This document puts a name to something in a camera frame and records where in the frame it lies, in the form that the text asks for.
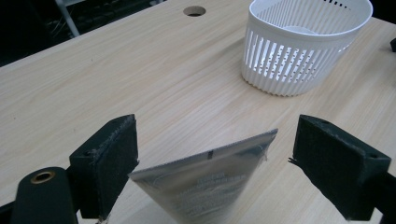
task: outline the light wood tabletop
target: light wood tabletop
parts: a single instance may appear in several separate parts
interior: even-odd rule
[[[231,223],[347,223],[288,158],[306,114],[396,159],[396,53],[389,45],[396,25],[371,18],[320,86],[278,97],[241,76],[249,4],[168,0],[1,67],[0,205],[14,200],[24,176],[67,168],[69,155],[106,122],[135,114],[136,170],[279,129]],[[190,6],[206,13],[186,16]],[[395,162],[389,172],[396,175]],[[381,217],[375,210],[362,223]],[[109,221],[175,223],[132,181]]]

